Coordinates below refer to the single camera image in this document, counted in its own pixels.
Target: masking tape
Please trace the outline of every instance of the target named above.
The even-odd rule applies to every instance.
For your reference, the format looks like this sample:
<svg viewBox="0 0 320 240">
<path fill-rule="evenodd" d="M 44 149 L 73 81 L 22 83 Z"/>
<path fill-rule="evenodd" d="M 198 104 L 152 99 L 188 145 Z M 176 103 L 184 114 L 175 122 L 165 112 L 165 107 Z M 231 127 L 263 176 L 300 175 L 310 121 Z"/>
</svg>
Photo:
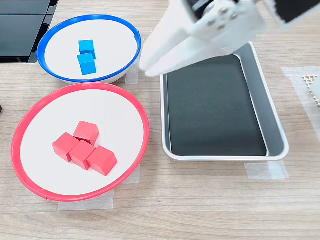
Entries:
<svg viewBox="0 0 320 240">
<path fill-rule="evenodd" d="M 139 79 L 139 63 L 140 57 L 138 57 L 131 65 L 129 71 L 125 75 L 125 84 L 136 85 Z"/>
<path fill-rule="evenodd" d="M 320 74 L 320 66 L 284 67 L 282 71 L 286 77 L 290 78 L 314 131 L 320 140 L 319 106 L 310 92 L 308 84 L 305 82 L 305 76 L 318 76 Z"/>
<path fill-rule="evenodd" d="M 136 169 L 131 173 L 126 180 L 123 181 L 122 184 L 138 184 L 140 183 L 140 164 L 136 167 Z"/>
<path fill-rule="evenodd" d="M 267 163 L 245 163 L 244 166 L 250 180 L 285 180 L 289 178 L 283 160 L 268 161 Z"/>
<path fill-rule="evenodd" d="M 100 196 L 73 202 L 59 202 L 58 211 L 78 211 L 78 210 L 105 210 L 114 208 L 114 191 L 108 191 Z"/>
</svg>

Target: wooden block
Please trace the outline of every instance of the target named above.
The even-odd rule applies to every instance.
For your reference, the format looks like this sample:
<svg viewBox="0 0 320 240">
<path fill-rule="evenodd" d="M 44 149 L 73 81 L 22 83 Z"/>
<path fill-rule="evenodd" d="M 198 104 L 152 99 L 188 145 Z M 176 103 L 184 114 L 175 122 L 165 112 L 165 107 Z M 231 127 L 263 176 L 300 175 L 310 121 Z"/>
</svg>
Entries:
<svg viewBox="0 0 320 240">
<path fill-rule="evenodd" d="M 69 152 L 79 143 L 79 140 L 71 136 L 69 133 L 64 133 L 55 141 L 52 146 L 54 152 L 68 163 L 71 161 Z"/>
<path fill-rule="evenodd" d="M 78 55 L 82 75 L 95 74 L 97 72 L 94 57 L 91 53 Z"/>
<path fill-rule="evenodd" d="M 115 154 L 102 146 L 98 146 L 86 160 L 92 169 L 104 176 L 107 176 L 118 162 Z"/>
<path fill-rule="evenodd" d="M 93 123 L 80 121 L 73 136 L 78 140 L 84 140 L 88 144 L 95 145 L 99 136 L 99 129 Z"/>
<path fill-rule="evenodd" d="M 92 54 L 93 59 L 96 59 L 96 51 L 93 40 L 79 41 L 80 54 Z"/>
<path fill-rule="evenodd" d="M 71 160 L 83 168 L 84 170 L 88 170 L 90 165 L 87 161 L 87 158 L 96 150 L 94 146 L 87 143 L 86 141 L 81 140 L 70 152 Z"/>
</svg>

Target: wooden table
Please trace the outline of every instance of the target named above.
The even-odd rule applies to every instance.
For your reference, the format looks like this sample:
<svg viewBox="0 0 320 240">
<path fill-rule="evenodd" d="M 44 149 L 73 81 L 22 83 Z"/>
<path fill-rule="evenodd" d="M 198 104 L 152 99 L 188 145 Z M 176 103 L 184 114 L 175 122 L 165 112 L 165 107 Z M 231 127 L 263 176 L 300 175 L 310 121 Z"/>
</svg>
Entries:
<svg viewBox="0 0 320 240">
<path fill-rule="evenodd" d="M 146 39 L 166 0 L 60 0 L 52 27 L 79 15 L 108 14 L 133 23 Z M 320 238 L 320 142 L 281 67 L 320 66 L 320 12 L 281 32 L 262 7 L 269 30 L 254 41 L 287 134 L 286 180 L 249 180 L 243 163 L 175 163 L 163 152 L 159 78 L 141 73 L 133 93 L 150 120 L 140 183 L 114 191 L 114 209 L 57 211 L 22 185 L 11 141 L 41 98 L 66 86 L 38 63 L 0 64 L 0 239 L 7 240 L 317 240 Z"/>
</svg>

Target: white robotic arm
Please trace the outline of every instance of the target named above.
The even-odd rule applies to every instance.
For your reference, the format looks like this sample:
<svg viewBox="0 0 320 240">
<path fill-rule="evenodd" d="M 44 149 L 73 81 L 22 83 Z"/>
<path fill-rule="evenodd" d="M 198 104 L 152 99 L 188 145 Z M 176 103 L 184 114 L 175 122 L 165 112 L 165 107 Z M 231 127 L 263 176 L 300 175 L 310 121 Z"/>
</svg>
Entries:
<svg viewBox="0 0 320 240">
<path fill-rule="evenodd" d="M 284 26 L 320 5 L 320 0 L 265 2 Z M 143 46 L 140 68 L 155 77 L 230 55 L 265 26 L 256 0 L 169 0 L 164 17 Z"/>
</svg>

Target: white object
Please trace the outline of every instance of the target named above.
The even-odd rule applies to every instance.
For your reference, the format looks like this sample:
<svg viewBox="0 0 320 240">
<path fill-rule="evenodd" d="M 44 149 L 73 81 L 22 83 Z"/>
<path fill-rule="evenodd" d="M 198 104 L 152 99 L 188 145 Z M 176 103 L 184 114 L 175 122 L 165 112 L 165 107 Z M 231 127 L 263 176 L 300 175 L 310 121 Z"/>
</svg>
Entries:
<svg viewBox="0 0 320 240">
<path fill-rule="evenodd" d="M 310 90 L 316 96 L 316 98 L 320 99 L 320 78 L 317 77 L 310 86 Z"/>
<path fill-rule="evenodd" d="M 140 68 L 147 76 L 230 55 L 264 29 L 265 22 L 254 0 L 213 3 L 210 11 L 198 20 L 185 0 L 169 0 L 163 19 L 142 50 Z"/>
</svg>

